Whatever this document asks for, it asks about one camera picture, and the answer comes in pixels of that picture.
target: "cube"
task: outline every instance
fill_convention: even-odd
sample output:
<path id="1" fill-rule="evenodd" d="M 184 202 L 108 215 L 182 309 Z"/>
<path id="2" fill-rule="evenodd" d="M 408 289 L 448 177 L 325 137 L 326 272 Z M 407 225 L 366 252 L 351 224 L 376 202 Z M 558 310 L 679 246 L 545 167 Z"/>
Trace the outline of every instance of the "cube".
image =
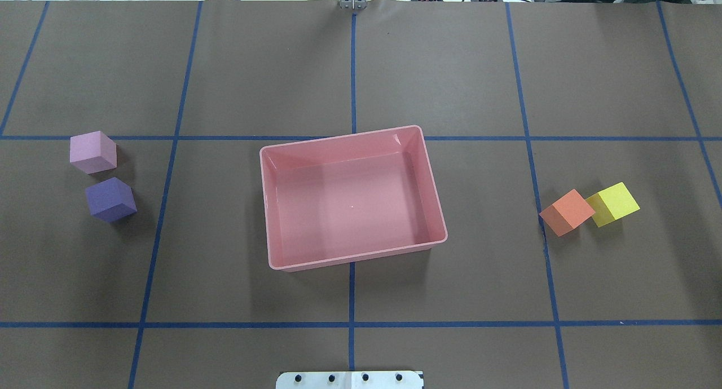
<path id="1" fill-rule="evenodd" d="M 587 199 L 587 202 L 594 208 L 595 214 L 592 219 L 598 227 L 639 210 L 639 205 L 632 198 L 632 194 L 621 182 L 594 194 Z"/>
<path id="2" fill-rule="evenodd" d="M 553 202 L 552 206 L 539 213 L 539 216 L 547 222 L 557 237 L 562 237 L 579 227 L 593 214 L 594 209 L 589 206 L 588 202 L 576 189 L 571 189 L 558 201 Z"/>
<path id="3" fill-rule="evenodd" d="M 118 166 L 116 143 L 102 131 L 70 137 L 70 163 L 84 173 L 111 170 Z"/>
<path id="4" fill-rule="evenodd" d="M 118 178 L 108 179 L 85 189 L 90 214 L 105 222 L 115 222 L 137 212 L 131 187 Z"/>

